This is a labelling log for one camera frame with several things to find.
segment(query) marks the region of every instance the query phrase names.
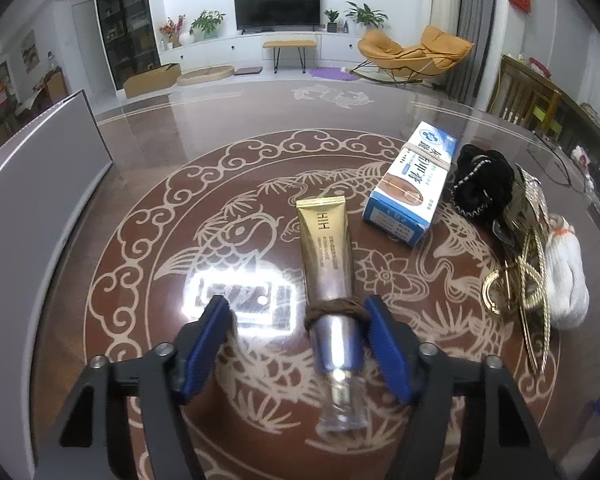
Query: screw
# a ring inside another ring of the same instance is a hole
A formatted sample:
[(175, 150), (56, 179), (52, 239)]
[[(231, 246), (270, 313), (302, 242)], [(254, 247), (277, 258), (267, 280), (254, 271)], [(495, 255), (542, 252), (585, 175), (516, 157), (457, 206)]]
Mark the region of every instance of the screw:
[(484, 362), (487, 363), (489, 368), (494, 368), (494, 370), (502, 368), (502, 361), (497, 355), (487, 355)]
[(169, 355), (173, 352), (173, 345), (171, 343), (160, 343), (155, 347), (155, 352), (162, 356)]
[(433, 343), (422, 343), (418, 349), (422, 355), (432, 356), (438, 353), (438, 347)]
[(89, 366), (91, 368), (102, 368), (108, 362), (109, 358), (106, 355), (96, 355), (89, 361)]

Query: cardboard box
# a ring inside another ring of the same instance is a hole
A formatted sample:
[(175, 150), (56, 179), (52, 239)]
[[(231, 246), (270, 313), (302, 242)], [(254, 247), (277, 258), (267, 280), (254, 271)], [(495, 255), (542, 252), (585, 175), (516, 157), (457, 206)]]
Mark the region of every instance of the cardboard box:
[(457, 143), (420, 123), (371, 192), (363, 218), (415, 245), (429, 229)]
[(124, 84), (126, 97), (136, 97), (173, 86), (181, 74), (180, 65), (171, 63), (133, 75)]

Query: television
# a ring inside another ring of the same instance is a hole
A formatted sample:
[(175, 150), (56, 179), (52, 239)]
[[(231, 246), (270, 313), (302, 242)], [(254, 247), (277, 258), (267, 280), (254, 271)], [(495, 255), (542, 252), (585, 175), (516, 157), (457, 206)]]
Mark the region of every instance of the television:
[(320, 25), (320, 0), (234, 0), (239, 29)]

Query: door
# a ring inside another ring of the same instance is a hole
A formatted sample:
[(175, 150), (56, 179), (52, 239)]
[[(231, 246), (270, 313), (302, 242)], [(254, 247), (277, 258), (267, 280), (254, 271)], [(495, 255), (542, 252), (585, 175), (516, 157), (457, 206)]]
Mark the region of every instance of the door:
[(82, 63), (91, 87), (91, 92), (88, 93), (96, 96), (113, 92), (113, 81), (104, 55), (93, 1), (72, 5), (71, 12), (74, 16), (75, 35), (78, 38)]

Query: green plant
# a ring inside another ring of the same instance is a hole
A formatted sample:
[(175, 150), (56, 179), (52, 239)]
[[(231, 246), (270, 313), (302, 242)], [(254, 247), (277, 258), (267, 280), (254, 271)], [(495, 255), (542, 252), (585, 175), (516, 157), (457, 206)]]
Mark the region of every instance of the green plant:
[(199, 28), (205, 34), (210, 34), (216, 27), (222, 23), (226, 14), (222, 14), (217, 10), (203, 10), (200, 15), (191, 23), (189, 34), (193, 34), (195, 29)]
[(335, 23), (340, 13), (337, 10), (325, 10), (324, 15), (329, 19), (329, 23)]
[(372, 10), (367, 4), (363, 4), (359, 7), (353, 2), (347, 2), (351, 8), (347, 11), (345, 16), (355, 18), (356, 23), (362, 23), (367, 27), (383, 27), (383, 23), (389, 19), (389, 17), (382, 12), (382, 10)]

